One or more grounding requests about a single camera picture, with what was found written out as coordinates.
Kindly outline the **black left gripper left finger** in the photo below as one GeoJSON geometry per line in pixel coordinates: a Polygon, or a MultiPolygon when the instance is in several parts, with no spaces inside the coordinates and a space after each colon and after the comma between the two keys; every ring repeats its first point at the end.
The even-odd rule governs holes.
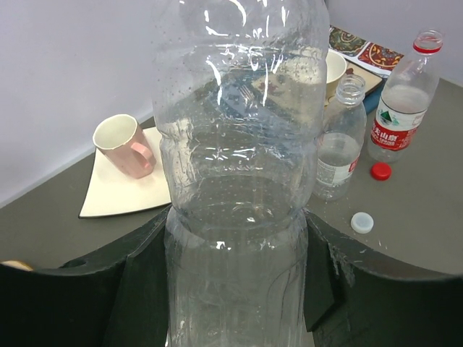
{"type": "Polygon", "coordinates": [[[164,346],[168,212],[56,269],[2,265],[1,345],[164,346]]]}

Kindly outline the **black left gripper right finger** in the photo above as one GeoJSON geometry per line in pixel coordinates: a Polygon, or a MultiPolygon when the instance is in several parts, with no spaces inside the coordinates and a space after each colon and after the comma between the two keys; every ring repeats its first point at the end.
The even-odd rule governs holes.
{"type": "Polygon", "coordinates": [[[304,213],[304,316],[316,346],[462,345],[461,275],[396,260],[304,213]]]}

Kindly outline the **white bottle cap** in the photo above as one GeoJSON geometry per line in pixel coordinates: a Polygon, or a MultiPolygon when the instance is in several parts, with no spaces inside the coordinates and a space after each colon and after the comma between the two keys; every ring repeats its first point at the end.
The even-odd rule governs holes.
{"type": "Polygon", "coordinates": [[[367,234],[372,231],[374,220],[371,215],[365,212],[358,212],[352,216],[351,227],[359,234],[367,234]]]}

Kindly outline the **red bottle cap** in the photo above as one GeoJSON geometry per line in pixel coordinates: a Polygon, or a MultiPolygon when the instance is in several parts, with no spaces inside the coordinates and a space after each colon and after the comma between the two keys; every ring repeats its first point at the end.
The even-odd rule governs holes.
{"type": "Polygon", "coordinates": [[[391,177],[392,170],[387,163],[375,163],[370,169],[370,175],[378,181],[385,181],[391,177]]]}

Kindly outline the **clear bottle with white cap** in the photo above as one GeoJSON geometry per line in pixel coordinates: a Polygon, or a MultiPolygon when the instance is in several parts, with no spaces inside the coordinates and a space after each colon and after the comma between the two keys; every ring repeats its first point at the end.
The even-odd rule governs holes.
{"type": "Polygon", "coordinates": [[[324,111],[313,192],[322,200],[337,200],[348,190],[365,138],[364,98],[365,80],[346,74],[324,111]]]}

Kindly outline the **clear bottle with red label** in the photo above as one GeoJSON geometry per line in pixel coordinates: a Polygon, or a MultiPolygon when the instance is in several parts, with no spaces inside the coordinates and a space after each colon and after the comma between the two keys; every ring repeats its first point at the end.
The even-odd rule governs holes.
{"type": "Polygon", "coordinates": [[[436,55],[442,47],[441,32],[422,30],[390,73],[370,130],[372,159],[393,163],[411,144],[438,87],[436,55]]]}

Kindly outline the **clear bottle with blue cap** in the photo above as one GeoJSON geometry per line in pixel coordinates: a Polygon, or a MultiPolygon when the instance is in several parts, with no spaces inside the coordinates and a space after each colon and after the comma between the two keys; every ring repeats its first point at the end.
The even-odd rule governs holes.
{"type": "Polygon", "coordinates": [[[171,346],[298,346],[326,95],[323,1],[157,1],[171,346]]]}

